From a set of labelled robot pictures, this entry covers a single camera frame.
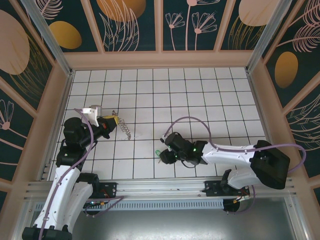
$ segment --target yellow object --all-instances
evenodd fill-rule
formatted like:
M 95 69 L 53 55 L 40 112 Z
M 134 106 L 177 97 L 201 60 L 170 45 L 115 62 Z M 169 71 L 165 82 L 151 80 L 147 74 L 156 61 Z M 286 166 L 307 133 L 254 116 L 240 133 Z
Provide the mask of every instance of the yellow object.
M 10 14 L 0 10 L 0 69 L 11 75 L 21 74 L 30 57 L 28 35 Z
M 117 125 L 119 124 L 119 117 L 118 116 L 111 115 L 111 116 L 103 116 L 102 118 L 104 118 L 104 119 L 114 119 L 115 123 Z
M 241 0 L 240 20 L 248 26 L 266 25 L 273 15 L 279 0 Z
M 130 9 L 136 18 L 140 17 L 146 9 L 146 0 L 96 0 L 96 2 L 108 18 L 117 22 L 132 21 Z
M 76 49 L 81 46 L 81 35 L 70 23 L 55 21 L 50 24 L 49 28 L 61 47 L 65 49 Z
M 280 88 L 287 88 L 295 80 L 298 72 L 298 59 L 292 52 L 282 53 L 275 64 L 275 82 Z

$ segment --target spring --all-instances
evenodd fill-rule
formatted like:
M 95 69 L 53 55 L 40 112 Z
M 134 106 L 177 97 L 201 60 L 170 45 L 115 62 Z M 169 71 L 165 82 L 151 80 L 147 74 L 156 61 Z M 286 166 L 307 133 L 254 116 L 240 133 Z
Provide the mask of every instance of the spring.
M 123 120 L 122 118 L 120 118 L 120 117 L 118 116 L 118 114 L 115 112 L 115 110 L 112 111 L 112 115 L 113 115 L 113 116 L 117 116 L 117 117 L 119 118 L 119 124 L 118 124 L 118 125 L 119 125 L 121 131 L 122 131 L 123 133 L 125 133 L 126 136 L 128 137 L 128 140 L 130 140 L 130 139 L 131 139 L 131 132 L 130 132 L 128 126 L 126 125 L 125 120 Z

